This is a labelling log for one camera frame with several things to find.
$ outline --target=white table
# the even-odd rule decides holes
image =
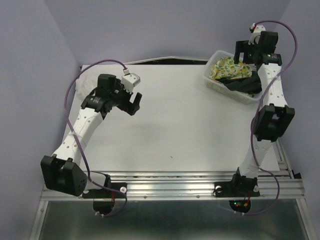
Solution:
[[[131,65],[141,77],[140,110],[129,116],[119,109],[107,114],[85,149],[93,171],[236,171],[250,144],[256,105],[244,105],[206,87],[203,65]],[[99,74],[120,77],[119,65],[99,65],[80,81]],[[82,101],[74,97],[74,122]],[[262,167],[279,171],[271,148]]]

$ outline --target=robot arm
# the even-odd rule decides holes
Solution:
[[[239,63],[240,54],[243,53],[243,62],[256,66],[262,92],[265,95],[263,103],[260,105],[257,121],[252,126],[253,148],[260,166],[272,143],[285,133],[295,115],[295,110],[288,107],[282,89],[281,77],[278,76],[282,65],[280,54],[274,53],[278,42],[278,33],[266,31],[263,25],[255,24],[251,26],[250,31],[252,33],[250,40],[236,42],[234,62]],[[245,197],[248,193],[251,197],[260,196],[258,188],[259,166],[257,163],[253,157],[252,146],[250,146],[232,180],[215,182],[215,196]],[[248,209],[234,210],[245,213],[245,210]]]
[[[98,189],[91,182],[87,182],[87,175],[79,167],[82,156],[74,135],[77,135],[84,150],[96,128],[113,107],[134,115],[140,108],[142,95],[137,93],[133,103],[130,98],[139,82],[140,77],[134,73],[124,75],[121,80],[114,75],[100,74],[97,88],[81,104],[73,125],[74,132],[68,133],[52,156],[44,156],[41,161],[42,174],[48,189],[74,196],[81,195],[84,190]],[[97,174],[101,173],[92,173],[91,178],[95,179]],[[98,183],[104,186],[108,181]]]

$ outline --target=yellow floral cloth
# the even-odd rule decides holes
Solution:
[[[244,79],[252,76],[252,69],[249,65],[239,61],[235,64],[233,57],[225,56],[220,58],[212,67],[209,78],[219,80],[221,78],[228,79]]]

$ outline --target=gray wall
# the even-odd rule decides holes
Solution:
[[[124,62],[233,52],[248,26],[280,19],[290,0],[45,0],[75,59]]]
[[[291,0],[281,20],[291,26],[298,39],[292,67],[282,76],[283,91],[296,115],[282,138],[295,172],[301,172],[306,200],[317,235],[320,237],[320,1]],[[281,26],[278,52],[285,64],[293,54],[293,40]]]
[[[43,0],[0,3],[0,239],[29,237],[77,63]]]

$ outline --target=cable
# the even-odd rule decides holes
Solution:
[[[287,24],[285,24],[285,23],[283,23],[281,21],[277,21],[277,20],[263,20],[263,21],[258,21],[255,25],[262,24],[262,23],[276,23],[276,24],[280,24],[280,25],[284,26],[286,29],[288,29],[289,32],[291,33],[292,37],[293,37],[293,40],[294,40],[294,52],[293,52],[293,55],[292,55],[292,58],[291,58],[290,62],[285,66],[284,69],[282,69],[280,72],[277,73],[277,75],[272,79],[272,81],[266,87],[264,93],[261,96],[261,99],[259,101],[258,107],[256,109],[255,115],[254,115],[254,117],[253,117],[253,119],[251,121],[251,126],[250,126],[250,130],[251,130],[250,144],[251,144],[251,150],[252,150],[252,155],[253,155],[255,164],[259,167],[259,169],[261,171],[270,174],[275,179],[276,185],[277,185],[276,197],[275,197],[273,203],[269,207],[267,207],[266,209],[258,211],[258,212],[253,212],[253,213],[245,213],[244,215],[246,215],[246,216],[256,216],[256,215],[260,215],[260,214],[263,214],[263,213],[271,210],[276,205],[276,203],[278,201],[278,198],[279,198],[280,184],[279,184],[279,181],[278,181],[276,175],[274,175],[271,171],[268,171],[268,170],[265,170],[265,169],[261,168],[259,163],[258,163],[256,152],[255,152],[255,148],[254,148],[254,134],[255,134],[254,132],[255,132],[255,126],[256,126],[257,120],[258,120],[258,114],[259,114],[260,108],[261,108],[261,106],[262,106],[262,104],[264,102],[264,98],[268,93],[268,90],[270,89],[271,85],[277,80],[277,78],[291,66],[291,64],[293,63],[293,61],[296,58],[297,50],[298,50],[297,37],[296,37],[294,31]]]
[[[123,66],[123,71],[127,70],[127,67],[126,67],[122,62],[120,62],[120,61],[118,61],[118,60],[104,59],[104,60],[101,60],[101,61],[97,61],[97,62],[95,62],[95,63],[87,66],[85,69],[83,69],[83,70],[75,77],[75,79],[73,79],[73,81],[70,83],[68,89],[66,90],[65,97],[64,97],[64,114],[65,114],[65,117],[66,117],[66,122],[67,122],[67,124],[68,124],[71,132],[73,132],[73,133],[75,133],[75,130],[74,130],[74,127],[72,126],[72,124],[71,124],[71,122],[70,122],[70,119],[69,119],[69,116],[68,116],[68,111],[67,111],[67,102],[68,102],[68,96],[69,96],[69,92],[70,92],[70,90],[71,90],[71,87],[72,87],[73,84],[76,82],[76,80],[81,76],[81,74],[83,74],[85,71],[87,71],[88,69],[92,68],[92,67],[95,66],[95,65],[98,65],[98,64],[101,64],[101,63],[105,63],[105,62],[118,63],[118,64],[120,64],[120,65]],[[121,194],[121,195],[123,195],[123,196],[125,197],[125,202],[124,202],[124,204],[122,205],[122,207],[121,207],[118,211],[116,211],[116,212],[111,212],[111,213],[106,214],[106,215],[100,214],[99,212],[96,212],[95,214],[96,214],[96,215],[99,215],[99,216],[101,216],[101,217],[111,217],[111,216],[114,216],[114,215],[120,213],[120,212],[125,208],[125,206],[126,206],[126,204],[127,204],[127,201],[128,201],[127,195],[126,195],[125,193],[121,192],[121,191],[118,191],[118,190],[115,190],[115,189],[112,189],[112,188],[109,188],[109,187],[106,187],[106,186],[102,186],[101,184],[99,184],[99,183],[97,183],[97,182],[95,182],[95,181],[93,181],[93,180],[91,179],[91,172],[90,172],[90,168],[89,168],[89,164],[88,164],[88,160],[87,160],[87,158],[86,158],[85,152],[84,152],[84,150],[83,150],[83,148],[82,148],[82,146],[81,146],[81,144],[80,144],[80,141],[79,141],[78,136],[77,136],[76,134],[74,134],[73,136],[74,136],[74,140],[75,140],[75,142],[76,142],[76,144],[77,144],[77,146],[78,146],[78,148],[79,148],[80,154],[81,154],[81,156],[82,156],[82,158],[83,158],[83,161],[84,161],[86,170],[87,170],[87,172],[88,172],[88,180],[89,180],[91,183],[93,183],[94,185],[98,186],[99,188],[102,188],[102,189],[104,189],[104,190],[110,191],[110,192],[112,192],[112,193]]]

